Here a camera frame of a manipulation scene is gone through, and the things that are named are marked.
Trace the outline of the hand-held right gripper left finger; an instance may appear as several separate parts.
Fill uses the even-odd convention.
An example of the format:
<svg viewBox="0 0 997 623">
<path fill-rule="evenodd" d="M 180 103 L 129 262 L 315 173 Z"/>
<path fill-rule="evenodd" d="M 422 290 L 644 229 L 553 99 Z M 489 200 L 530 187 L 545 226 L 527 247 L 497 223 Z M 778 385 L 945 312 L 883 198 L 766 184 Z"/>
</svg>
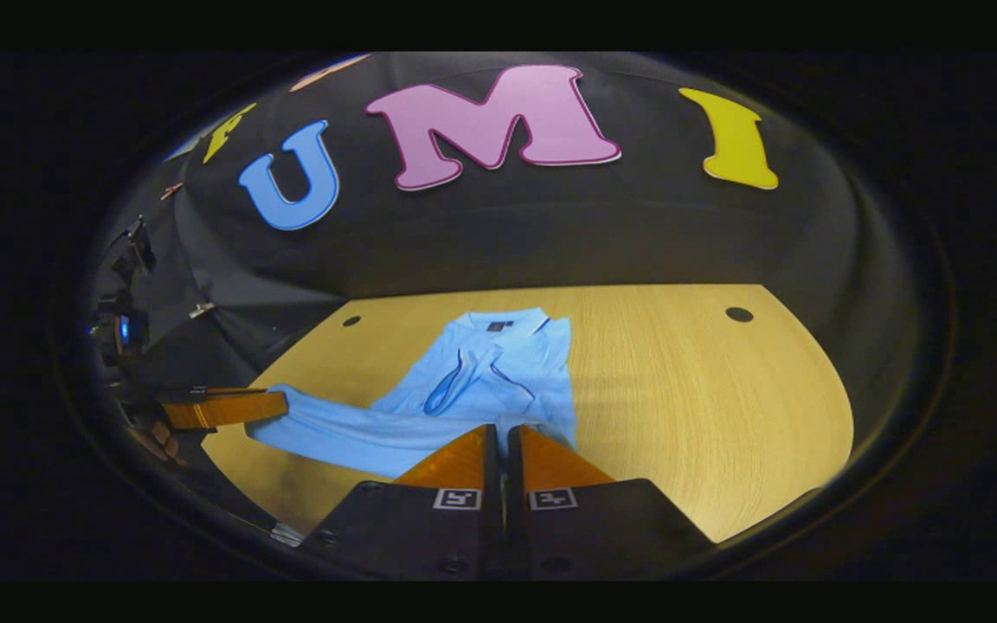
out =
<svg viewBox="0 0 997 623">
<path fill-rule="evenodd" d="M 496 429 L 483 425 L 392 482 L 361 481 L 298 551 L 353 579 L 482 581 L 501 575 Z"/>
</svg>

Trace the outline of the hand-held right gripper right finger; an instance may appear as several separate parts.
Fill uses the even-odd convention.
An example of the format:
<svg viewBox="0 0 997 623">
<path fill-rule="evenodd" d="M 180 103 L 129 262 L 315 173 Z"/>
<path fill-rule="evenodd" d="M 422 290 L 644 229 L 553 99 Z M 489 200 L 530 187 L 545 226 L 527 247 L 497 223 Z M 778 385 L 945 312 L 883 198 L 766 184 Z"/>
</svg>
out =
<svg viewBox="0 0 997 623">
<path fill-rule="evenodd" d="M 717 545 L 649 478 L 610 477 L 534 428 L 509 433 L 507 561 L 534 582 L 659 580 Z"/>
</svg>

